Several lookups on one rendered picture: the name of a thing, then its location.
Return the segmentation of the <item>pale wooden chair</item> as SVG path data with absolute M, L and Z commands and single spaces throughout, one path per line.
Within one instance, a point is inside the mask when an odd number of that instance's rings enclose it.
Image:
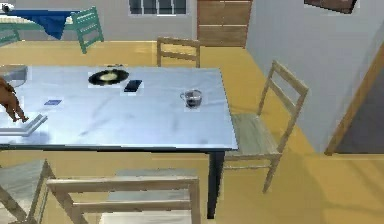
M 202 224 L 196 176 L 115 176 L 47 181 L 73 224 Z
M 162 59 L 170 58 L 191 61 L 201 67 L 201 44 L 198 40 L 172 37 L 158 37 L 156 40 L 156 62 L 162 66 Z
M 283 89 L 273 80 L 274 75 L 279 75 L 285 80 L 299 95 L 296 101 L 287 96 Z M 269 90 L 272 90 L 283 103 L 290 113 L 290 119 L 287 127 L 279 140 L 275 140 L 271 131 L 262 121 L 261 115 L 265 100 Z M 243 169 L 267 169 L 266 178 L 263 186 L 263 193 L 267 193 L 272 183 L 272 179 L 277 170 L 284 148 L 291 136 L 301 113 L 303 104 L 309 92 L 308 86 L 299 80 L 287 67 L 277 60 L 273 60 L 269 70 L 264 88 L 261 93 L 261 99 L 256 112 L 240 113 L 231 116 L 235 137 L 239 149 L 237 151 L 228 151 L 225 153 L 225 161 L 251 161 L 265 160 L 268 165 L 256 166 L 224 166 L 225 170 L 243 170 Z
M 54 174 L 45 159 L 0 168 L 0 224 L 41 224 L 49 178 Z

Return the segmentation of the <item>glass cup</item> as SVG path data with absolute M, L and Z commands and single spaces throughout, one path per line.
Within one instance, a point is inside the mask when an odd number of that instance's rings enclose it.
M 197 108 L 202 103 L 202 93 L 196 89 L 181 93 L 180 98 L 188 108 Z

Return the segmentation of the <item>grey metal table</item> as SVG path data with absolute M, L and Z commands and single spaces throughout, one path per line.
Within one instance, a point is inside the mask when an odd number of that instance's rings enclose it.
M 223 78 L 217 68 L 130 67 L 139 89 L 125 83 L 95 86 L 88 66 L 31 66 L 16 92 L 27 114 L 48 119 L 27 137 L 0 136 L 1 150 L 64 152 L 193 152 L 209 156 L 207 216 L 214 218 L 227 151 L 238 146 Z M 199 90 L 202 103 L 188 108 L 180 94 Z M 48 100 L 59 105 L 44 105 Z

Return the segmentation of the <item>black mobile phone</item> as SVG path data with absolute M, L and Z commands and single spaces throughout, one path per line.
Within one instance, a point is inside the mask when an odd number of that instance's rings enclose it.
M 125 92 L 136 92 L 139 89 L 141 83 L 142 83 L 141 80 L 130 80 L 127 83 L 127 85 L 125 86 L 124 91 Z

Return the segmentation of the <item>black round plate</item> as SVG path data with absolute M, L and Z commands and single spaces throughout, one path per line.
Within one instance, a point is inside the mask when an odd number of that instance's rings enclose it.
M 118 84 L 129 77 L 129 73 L 120 69 L 109 69 L 92 74 L 88 82 L 92 85 L 105 86 Z

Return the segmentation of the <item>brown wooden door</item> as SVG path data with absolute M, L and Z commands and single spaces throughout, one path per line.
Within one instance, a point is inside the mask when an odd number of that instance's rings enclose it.
M 245 47 L 253 0 L 197 0 L 197 39 L 208 47 Z

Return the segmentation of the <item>window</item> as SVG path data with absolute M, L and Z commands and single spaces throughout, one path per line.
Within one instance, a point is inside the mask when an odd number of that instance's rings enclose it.
M 187 0 L 128 0 L 133 15 L 185 15 Z

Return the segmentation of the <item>blue blanket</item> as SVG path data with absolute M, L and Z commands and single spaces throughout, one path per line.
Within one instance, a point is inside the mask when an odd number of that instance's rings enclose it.
M 15 9 L 7 13 L 7 16 L 16 16 L 32 21 L 44 28 L 44 31 L 60 40 L 65 28 L 66 19 L 74 13 L 74 10 L 27 10 Z

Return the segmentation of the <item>brown framed picture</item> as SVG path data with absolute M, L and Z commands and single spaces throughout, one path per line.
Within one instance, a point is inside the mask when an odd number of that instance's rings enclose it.
M 307 5 L 312 5 L 343 14 L 351 14 L 357 0 L 304 0 Z

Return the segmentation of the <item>brown wooden door frame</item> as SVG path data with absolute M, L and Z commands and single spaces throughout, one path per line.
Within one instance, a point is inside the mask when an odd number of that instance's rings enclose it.
M 346 132 L 350 128 L 354 117 L 356 116 L 359 108 L 367 97 L 372 85 L 374 84 L 381 69 L 384 67 L 384 41 L 380 45 L 369 69 L 367 70 L 364 78 L 355 92 L 355 95 L 349 104 L 344 116 L 340 120 L 335 132 L 329 141 L 329 144 L 324 152 L 326 156 L 332 156 L 336 153 L 338 145 L 341 143 Z

